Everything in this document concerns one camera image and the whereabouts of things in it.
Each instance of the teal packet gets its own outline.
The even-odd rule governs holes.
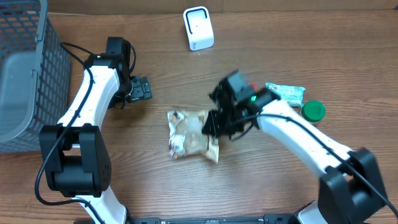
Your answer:
[[[277,85],[266,82],[266,88],[276,92],[290,106],[303,106],[304,87]]]

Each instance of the green bottle cap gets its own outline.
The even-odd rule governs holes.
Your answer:
[[[309,122],[318,122],[325,114],[325,106],[317,100],[308,101],[301,109],[301,115]]]

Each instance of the gray plastic basket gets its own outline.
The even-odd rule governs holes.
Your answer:
[[[71,64],[46,0],[0,1],[0,152],[36,151],[67,110]]]

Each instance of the snack package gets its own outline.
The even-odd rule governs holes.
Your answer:
[[[174,159],[203,154],[218,162],[218,139],[202,134],[208,111],[169,111],[170,127],[169,153]]]
[[[266,82],[266,88],[275,91],[290,106],[303,106],[304,87],[277,85]]]

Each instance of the wooden tabletop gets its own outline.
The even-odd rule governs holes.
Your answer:
[[[191,52],[181,14],[51,16],[63,41],[105,51],[109,36],[137,50],[133,75],[147,76],[153,99],[109,110],[102,134],[111,186],[134,217],[236,217],[294,212],[318,197],[318,182],[285,146],[252,130],[223,138],[220,161],[173,160],[166,112],[214,107],[208,93],[239,68],[250,82],[304,86],[326,106],[318,128],[352,149],[375,153],[389,199],[398,206],[398,13],[396,11],[211,14],[215,44]],[[74,50],[83,59],[86,54]],[[82,81],[73,61],[70,96]],[[47,207],[34,196],[40,152],[0,155],[0,223],[72,223],[79,205]],[[63,199],[40,187],[44,198]],[[372,223],[397,223],[383,208]]]

